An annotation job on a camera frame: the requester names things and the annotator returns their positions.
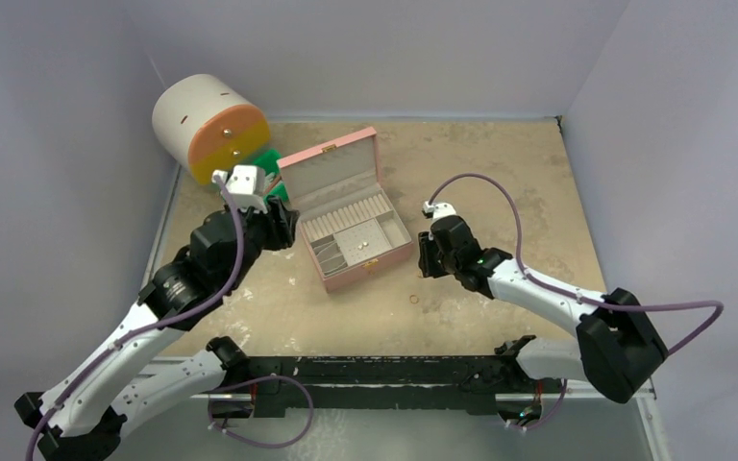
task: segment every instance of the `gray wall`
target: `gray wall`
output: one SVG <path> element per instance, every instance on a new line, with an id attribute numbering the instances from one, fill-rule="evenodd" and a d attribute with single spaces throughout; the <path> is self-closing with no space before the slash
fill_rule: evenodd
<path id="1" fill-rule="evenodd" d="M 609 286 L 727 304 L 655 383 L 676 459 L 738 459 L 738 1 L 632 1 L 567 116 Z"/>
<path id="2" fill-rule="evenodd" d="M 134 301 L 172 178 L 162 91 L 114 1 L 0 0 L 0 459 Z"/>
<path id="3" fill-rule="evenodd" d="M 628 0 L 125 0 L 168 84 L 272 116 L 555 116 Z"/>

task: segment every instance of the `open jewelry box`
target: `open jewelry box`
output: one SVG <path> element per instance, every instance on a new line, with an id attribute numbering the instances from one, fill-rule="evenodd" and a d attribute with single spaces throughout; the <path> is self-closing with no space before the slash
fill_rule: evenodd
<path id="1" fill-rule="evenodd" d="M 414 251 L 380 184 L 377 134 L 366 128 L 278 161 L 327 291 L 400 263 Z"/>

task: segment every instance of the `stained surface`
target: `stained surface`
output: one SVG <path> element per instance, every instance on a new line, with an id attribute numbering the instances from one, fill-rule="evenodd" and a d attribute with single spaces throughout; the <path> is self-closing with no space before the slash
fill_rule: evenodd
<path id="1" fill-rule="evenodd" d="M 554 121 L 275 123 L 272 144 L 286 156 L 370 125 L 379 133 L 381 183 L 413 238 L 428 229 L 420 209 L 439 184 L 460 172 L 482 172 L 514 196 L 528 265 L 603 289 Z M 455 206 L 483 247 L 514 251 L 513 217 L 496 189 L 466 179 L 445 189 L 440 199 Z M 220 206 L 211 190 L 184 178 L 163 261 Z M 418 274 L 415 251 L 396 268 L 327 294 L 303 244 L 267 252 L 223 307 L 163 354 L 194 354 L 218 335 L 231 336 L 251 355 L 475 354 L 524 334 L 566 336 L 525 309 L 469 293 L 451 278 Z"/>

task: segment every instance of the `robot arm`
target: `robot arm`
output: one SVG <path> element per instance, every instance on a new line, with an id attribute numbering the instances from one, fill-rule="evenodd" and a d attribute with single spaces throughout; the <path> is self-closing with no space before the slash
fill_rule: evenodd
<path id="1" fill-rule="evenodd" d="M 236 166 L 229 181 L 224 172 L 216 175 L 240 208 L 225 207 L 209 215 L 191 233 L 189 245 L 142 288 L 114 332 L 70 376 L 44 393 L 26 393 L 15 403 L 24 424 L 42 434 L 38 448 L 48 461 L 105 459 L 120 438 L 135 427 L 178 401 L 222 382 L 226 373 L 223 359 L 234 352 L 212 351 L 209 346 L 208 351 L 190 358 L 183 367 L 130 384 L 164 348 L 222 305 L 219 296 L 202 312 L 183 315 L 227 286 L 237 245 L 243 252 L 229 292 L 239 286 L 262 250 L 289 248 L 295 240 L 298 213 L 286 209 L 276 197 L 261 196 L 262 170 Z M 231 213 L 240 214 L 243 242 L 237 242 Z M 148 329 L 169 319 L 175 322 Z M 123 344 L 122 338 L 134 330 L 143 332 Z M 81 379 L 80 384 L 60 402 L 64 390 L 77 379 Z M 38 428 L 44 420 L 43 427 Z"/>
<path id="2" fill-rule="evenodd" d="M 418 236 L 419 266 L 424 277 L 454 276 L 467 290 L 513 303 L 548 319 L 575 340 L 529 337 L 517 362 L 533 379 L 568 378 L 590 382 L 608 399 L 627 402 L 668 356 L 668 350 L 645 313 L 619 312 L 583 303 L 584 298 L 616 305 L 638 305 L 626 290 L 604 294 L 575 287 L 530 268 L 513 255 L 483 249 L 467 223 L 445 203 L 426 202 L 429 232 Z M 527 277 L 576 293 L 571 299 Z"/>

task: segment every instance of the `green object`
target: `green object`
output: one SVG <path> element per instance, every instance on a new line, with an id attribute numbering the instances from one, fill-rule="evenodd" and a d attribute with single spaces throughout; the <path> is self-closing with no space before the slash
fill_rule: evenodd
<path id="1" fill-rule="evenodd" d="M 273 180 L 276 179 L 277 176 L 280 175 L 281 171 L 279 170 L 279 164 L 277 163 L 279 161 L 279 158 L 282 156 L 279 154 L 279 151 L 275 149 L 267 150 L 263 153 L 256 153 L 251 158 L 248 158 L 244 163 L 249 165 L 255 165 L 262 170 L 264 170 L 264 176 L 266 179 L 267 186 L 269 187 L 270 184 L 273 183 Z M 276 197 L 279 197 L 283 201 L 287 201 L 287 190 L 284 188 L 284 181 L 279 181 L 278 184 L 276 184 L 275 187 L 273 187 L 273 190 L 270 191 L 266 196 L 275 195 Z"/>

